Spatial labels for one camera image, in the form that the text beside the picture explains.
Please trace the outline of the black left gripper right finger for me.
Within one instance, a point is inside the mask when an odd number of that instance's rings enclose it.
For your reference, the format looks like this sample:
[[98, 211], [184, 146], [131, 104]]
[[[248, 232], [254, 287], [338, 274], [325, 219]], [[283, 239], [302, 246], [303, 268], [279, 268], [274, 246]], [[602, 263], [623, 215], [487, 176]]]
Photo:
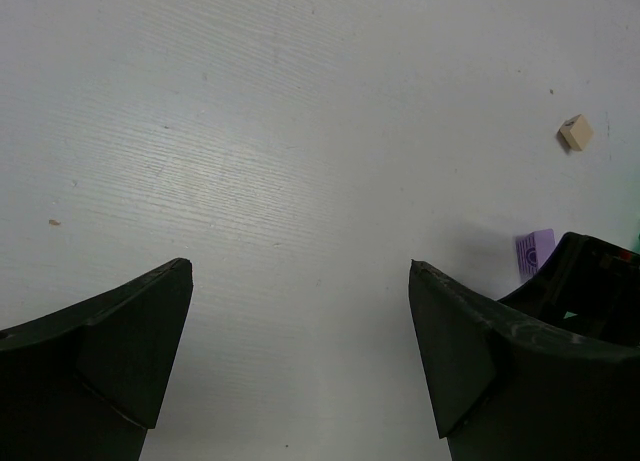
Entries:
[[455, 460], [635, 460], [639, 353], [541, 322], [424, 261], [409, 304]]

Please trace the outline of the purple house-shaped block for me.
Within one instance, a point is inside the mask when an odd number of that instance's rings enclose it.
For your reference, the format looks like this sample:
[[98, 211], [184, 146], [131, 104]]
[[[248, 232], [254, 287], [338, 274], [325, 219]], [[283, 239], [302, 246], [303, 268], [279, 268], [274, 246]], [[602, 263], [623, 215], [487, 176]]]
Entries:
[[515, 238], [518, 271], [521, 279], [532, 278], [546, 263], [556, 247], [552, 229], [533, 231]]

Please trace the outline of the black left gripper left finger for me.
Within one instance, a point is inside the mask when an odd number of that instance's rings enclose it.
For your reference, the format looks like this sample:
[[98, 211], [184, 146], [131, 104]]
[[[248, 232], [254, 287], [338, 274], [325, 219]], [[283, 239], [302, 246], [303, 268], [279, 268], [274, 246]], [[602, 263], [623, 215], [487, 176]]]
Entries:
[[176, 258], [2, 330], [2, 459], [139, 459], [159, 418], [192, 292], [192, 264]]

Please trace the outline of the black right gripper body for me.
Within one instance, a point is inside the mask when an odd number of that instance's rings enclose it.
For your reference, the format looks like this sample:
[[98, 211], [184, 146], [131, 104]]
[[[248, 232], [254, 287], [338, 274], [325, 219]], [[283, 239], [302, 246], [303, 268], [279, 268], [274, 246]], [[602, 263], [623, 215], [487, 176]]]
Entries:
[[541, 269], [500, 302], [613, 344], [639, 342], [639, 254], [568, 232]]

